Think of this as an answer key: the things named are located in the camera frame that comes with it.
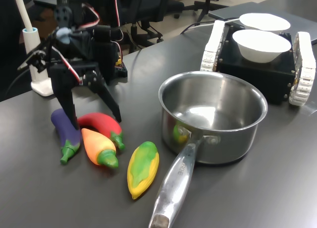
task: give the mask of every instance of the table surface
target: table surface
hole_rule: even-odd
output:
[[[317,23],[304,19],[301,16],[289,14],[287,11],[276,9],[264,3],[246,2],[232,7],[226,7],[214,11],[209,11],[209,16],[215,19],[226,19],[230,17],[240,17],[243,14],[257,12],[257,13],[270,13],[286,19],[291,27],[286,30],[290,33],[292,40],[295,39],[297,32],[305,31],[311,36],[312,44],[317,43]],[[242,25],[240,21],[232,22],[233,25]]]
[[[211,27],[124,57],[128,82],[111,87],[122,115],[126,151],[111,171],[92,164],[81,146],[59,163],[51,113],[55,98],[28,92],[0,103],[0,224],[2,228],[147,228],[159,186],[175,155],[160,136],[158,89],[167,78],[198,70]],[[239,163],[196,164],[174,228],[311,228],[316,226],[317,84],[299,110],[269,105],[253,146]],[[109,113],[87,89],[74,92],[77,115]],[[129,194],[126,170],[133,151],[153,141],[157,175],[138,200]]]
[[[317,0],[265,0],[260,4],[317,22]]]

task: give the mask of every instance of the stainless steel saucepan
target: stainless steel saucepan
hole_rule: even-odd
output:
[[[169,78],[158,96],[162,137],[178,156],[162,182],[149,227],[169,228],[185,199],[195,161],[219,165],[243,158],[267,102],[242,79],[203,71]]]

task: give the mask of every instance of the toy eggplant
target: toy eggplant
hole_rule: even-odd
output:
[[[110,139],[85,128],[81,130],[81,133],[86,153],[95,165],[105,165],[110,168],[118,167],[118,159],[115,156],[116,148]]]
[[[103,113],[89,113],[78,118],[80,127],[91,126],[99,133],[108,137],[118,148],[123,150],[125,148],[122,143],[122,130],[118,122],[112,117]]]
[[[60,159],[60,162],[65,165],[78,151],[81,133],[80,130],[74,128],[62,108],[57,109],[52,113],[51,121],[58,132],[61,143],[63,157]]]
[[[128,188],[133,199],[144,193],[154,180],[159,154],[154,143],[144,142],[132,154],[128,166]]]

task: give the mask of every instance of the red chili pepper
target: red chili pepper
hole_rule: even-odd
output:
[[[80,127],[91,126],[100,134],[108,137],[120,150],[125,148],[122,143],[122,129],[118,122],[103,113],[89,113],[78,118]]]

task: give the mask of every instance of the rivet on saucepan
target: rivet on saucepan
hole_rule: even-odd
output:
[[[220,142],[220,137],[218,136],[205,136],[206,142],[211,145],[216,145]]]
[[[177,127],[177,131],[180,135],[188,135],[189,134],[188,130],[180,125]]]

